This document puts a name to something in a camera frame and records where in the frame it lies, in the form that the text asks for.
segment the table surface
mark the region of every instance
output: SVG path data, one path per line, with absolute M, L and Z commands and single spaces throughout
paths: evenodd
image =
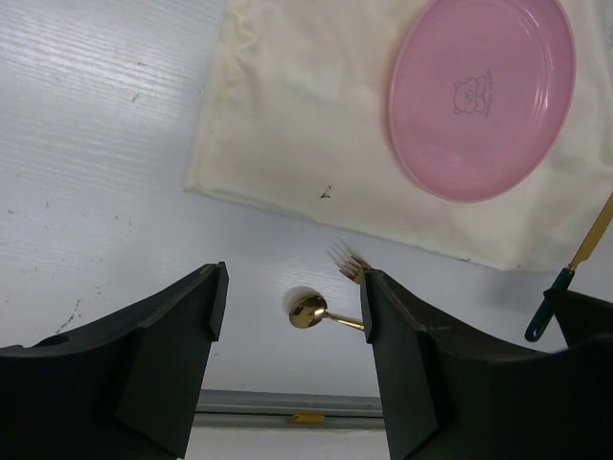
M 0 346 L 26 346 L 225 261 L 230 289 L 204 386 L 378 394 L 370 347 L 334 324 L 292 329 L 284 297 L 319 290 L 358 316 L 329 259 L 352 243 L 424 300 L 508 341 L 551 273 L 504 273 L 185 193 L 223 0 L 0 5 Z M 613 232 L 573 288 L 613 299 Z M 557 325 L 536 344 L 563 347 Z

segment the gold knife blade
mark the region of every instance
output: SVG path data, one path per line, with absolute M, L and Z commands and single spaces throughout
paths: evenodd
M 575 271 L 581 262 L 585 262 L 590 258 L 594 252 L 594 249 L 596 249 L 596 246 L 598 246 L 598 243 L 601 242 L 602 236 L 604 235 L 604 232 L 606 232 L 606 228 L 609 226 L 612 219 L 613 194 L 611 194 L 608 201 L 602 208 L 602 211 L 594 222 L 594 225 L 592 225 L 592 228 L 585 237 L 585 240 L 583 240 L 579 251 L 577 251 L 575 258 L 568 264 L 569 269 Z

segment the plate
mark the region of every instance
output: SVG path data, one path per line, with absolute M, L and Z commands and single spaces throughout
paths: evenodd
M 557 0 L 438 0 L 397 58 L 389 123 L 424 190 L 451 201 L 508 191 L 546 156 L 570 107 L 577 60 Z

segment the spoon handle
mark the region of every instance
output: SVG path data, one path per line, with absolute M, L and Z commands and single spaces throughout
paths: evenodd
M 359 331 L 364 331 L 364 323 L 358 321 L 357 319 L 349 318 L 347 316 L 341 316 L 340 314 L 330 313 L 329 311 L 327 317 L 332 321 L 336 321 L 339 324 L 349 326 L 350 328 L 358 329 Z

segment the bear logo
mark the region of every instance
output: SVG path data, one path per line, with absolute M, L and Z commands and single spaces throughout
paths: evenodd
M 455 113 L 484 113 L 486 111 L 486 88 L 488 79 L 483 76 L 471 77 L 466 81 L 456 81 L 453 96 Z

